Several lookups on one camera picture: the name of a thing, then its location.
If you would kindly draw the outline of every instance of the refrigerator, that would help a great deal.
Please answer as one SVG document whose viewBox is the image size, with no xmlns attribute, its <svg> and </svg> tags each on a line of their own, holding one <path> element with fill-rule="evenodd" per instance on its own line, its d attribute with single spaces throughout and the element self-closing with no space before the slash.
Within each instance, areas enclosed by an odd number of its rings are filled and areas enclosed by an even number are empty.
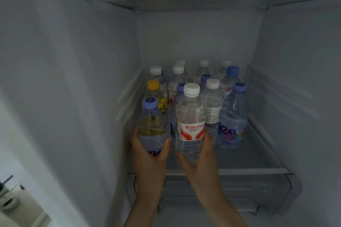
<svg viewBox="0 0 341 227">
<path fill-rule="evenodd" d="M 240 148 L 216 147 L 252 226 L 339 226 L 341 0 L 0 0 L 0 142 L 59 226 L 122 226 L 149 68 L 240 67 Z M 155 226 L 213 226 L 171 154 Z"/>
</svg>

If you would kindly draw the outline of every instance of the yellow bottle cap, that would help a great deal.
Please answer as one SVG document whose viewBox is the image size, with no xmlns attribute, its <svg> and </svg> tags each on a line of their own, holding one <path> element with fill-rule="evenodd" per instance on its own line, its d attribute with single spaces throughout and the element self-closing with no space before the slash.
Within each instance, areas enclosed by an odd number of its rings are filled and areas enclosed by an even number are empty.
<svg viewBox="0 0 341 227">
<path fill-rule="evenodd" d="M 147 89 L 148 90 L 157 90 L 160 88 L 159 81 L 156 79 L 148 80 L 147 81 Z"/>
</svg>

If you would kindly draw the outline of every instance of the clear plastic bottle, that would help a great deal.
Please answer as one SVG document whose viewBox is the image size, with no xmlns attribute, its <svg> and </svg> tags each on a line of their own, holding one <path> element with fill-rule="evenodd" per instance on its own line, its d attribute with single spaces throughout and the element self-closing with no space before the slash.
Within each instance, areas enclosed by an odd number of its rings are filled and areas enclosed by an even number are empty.
<svg viewBox="0 0 341 227">
<path fill-rule="evenodd" d="M 205 127 L 212 137 L 213 144 L 218 135 L 220 110 L 224 102 L 219 83 L 218 79 L 208 79 L 205 89 L 200 93 L 201 103 L 206 111 Z"/>
<path fill-rule="evenodd" d="M 199 156 L 204 137 L 205 111 L 199 98 L 198 84 L 185 84 L 184 98 L 176 106 L 175 150 L 194 164 Z"/>
<path fill-rule="evenodd" d="M 184 68 L 180 65 L 173 66 L 173 75 L 168 83 L 168 95 L 169 95 L 169 104 L 173 103 L 173 99 L 177 93 L 177 86 L 180 83 L 187 83 L 187 79 L 183 73 Z"/>
<path fill-rule="evenodd" d="M 216 78 L 221 81 L 224 76 L 226 76 L 226 70 L 228 69 L 228 67 L 232 64 L 231 61 L 227 61 L 227 60 L 223 60 L 221 61 L 221 66 L 216 74 Z"/>
<path fill-rule="evenodd" d="M 160 91 L 168 100 L 168 86 L 165 79 L 162 76 L 162 68 L 161 66 L 152 66 L 150 67 L 150 73 L 152 74 L 151 79 L 156 79 L 159 81 Z"/>
<path fill-rule="evenodd" d="M 207 80 L 208 80 L 208 79 L 211 79 L 211 78 L 212 78 L 212 76 L 209 75 L 209 74 L 203 74 L 203 75 L 201 76 L 201 81 L 200 81 L 200 84 L 199 84 L 199 86 L 200 86 L 200 92 L 202 92 L 203 89 L 205 88 Z"/>
<path fill-rule="evenodd" d="M 158 108 L 164 115 L 165 119 L 168 117 L 168 103 L 164 94 L 160 91 L 159 81 L 156 79 L 147 81 L 147 91 L 144 98 L 156 97 L 158 99 Z"/>
<path fill-rule="evenodd" d="M 177 86 L 177 93 L 174 97 L 173 103 L 169 106 L 169 118 L 170 118 L 170 134 L 172 135 L 173 141 L 175 141 L 175 132 L 176 132 L 176 115 L 175 115 L 175 108 L 176 105 L 184 98 L 183 94 L 183 87 L 186 83 L 180 83 Z"/>
<path fill-rule="evenodd" d="M 200 60 L 199 67 L 194 73 L 193 83 L 200 84 L 201 76 L 203 74 L 211 74 L 210 70 L 208 69 L 208 60 Z"/>
<path fill-rule="evenodd" d="M 186 68 L 185 68 L 186 61 L 184 61 L 184 60 L 177 60 L 175 63 L 176 63 L 177 65 L 183 67 L 183 74 L 184 74 L 185 77 L 186 77 L 186 83 L 188 83 L 188 80 L 189 80 L 189 79 L 188 79 L 188 74 L 187 74 L 187 71 L 186 71 Z"/>
<path fill-rule="evenodd" d="M 143 147 L 153 156 L 159 155 L 163 143 L 168 137 L 167 122 L 158 109 L 158 100 L 155 97 L 147 97 L 143 100 L 144 110 L 141 113 L 138 126 L 138 134 Z"/>
<path fill-rule="evenodd" d="M 220 112 L 218 140 L 223 148 L 240 146 L 248 122 L 250 105 L 246 97 L 247 85 L 236 83 Z"/>
<path fill-rule="evenodd" d="M 239 67 L 237 66 L 229 66 L 226 69 L 226 75 L 220 81 L 220 90 L 223 93 L 224 100 L 226 100 L 227 96 L 232 92 L 233 85 L 235 83 L 240 83 L 238 78 L 239 75 Z"/>
</svg>

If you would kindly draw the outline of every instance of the white bottle cap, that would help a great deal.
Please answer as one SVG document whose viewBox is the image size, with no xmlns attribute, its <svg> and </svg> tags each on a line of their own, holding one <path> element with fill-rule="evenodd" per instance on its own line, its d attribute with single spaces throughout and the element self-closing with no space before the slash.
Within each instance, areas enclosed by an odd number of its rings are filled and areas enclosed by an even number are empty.
<svg viewBox="0 0 341 227">
<path fill-rule="evenodd" d="M 173 66 L 173 72 L 176 74 L 182 74 L 183 73 L 183 66 L 174 65 Z"/>
<path fill-rule="evenodd" d="M 179 66 L 184 67 L 185 64 L 186 64 L 186 61 L 184 61 L 184 60 L 177 60 L 177 61 L 176 61 L 176 64 L 179 65 Z"/>
<path fill-rule="evenodd" d="M 217 89 L 219 88 L 220 81 L 218 79 L 207 79 L 206 87 L 208 89 Z"/>
<path fill-rule="evenodd" d="M 200 60 L 199 66 L 201 67 L 207 67 L 208 66 L 208 60 Z"/>
<path fill-rule="evenodd" d="M 229 67 L 229 66 L 231 66 L 231 64 L 232 64 L 232 61 L 229 61 L 229 60 L 221 61 L 221 65 L 224 67 Z"/>
<path fill-rule="evenodd" d="M 200 86 L 195 83 L 185 84 L 183 87 L 183 93 L 188 97 L 197 97 L 200 93 Z"/>
<path fill-rule="evenodd" d="M 152 75 L 160 75 L 162 74 L 161 66 L 152 66 L 150 67 L 150 72 Z"/>
</svg>

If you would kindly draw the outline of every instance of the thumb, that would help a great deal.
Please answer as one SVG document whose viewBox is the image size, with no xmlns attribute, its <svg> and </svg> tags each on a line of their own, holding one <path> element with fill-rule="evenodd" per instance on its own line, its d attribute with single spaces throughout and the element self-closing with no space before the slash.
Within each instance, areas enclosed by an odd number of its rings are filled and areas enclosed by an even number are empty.
<svg viewBox="0 0 341 227">
<path fill-rule="evenodd" d="M 160 160 L 166 160 L 167 159 L 169 151 L 171 150 L 171 145 L 172 145 L 172 138 L 169 137 L 163 143 L 163 147 L 161 149 L 160 154 L 158 155 L 158 159 L 160 159 Z"/>
<path fill-rule="evenodd" d="M 185 156 L 180 153 L 180 152 L 175 152 L 175 156 L 178 158 L 181 166 L 185 170 L 186 174 L 188 175 L 189 173 L 192 172 L 193 166 L 188 162 L 188 160 L 185 158 Z"/>
</svg>

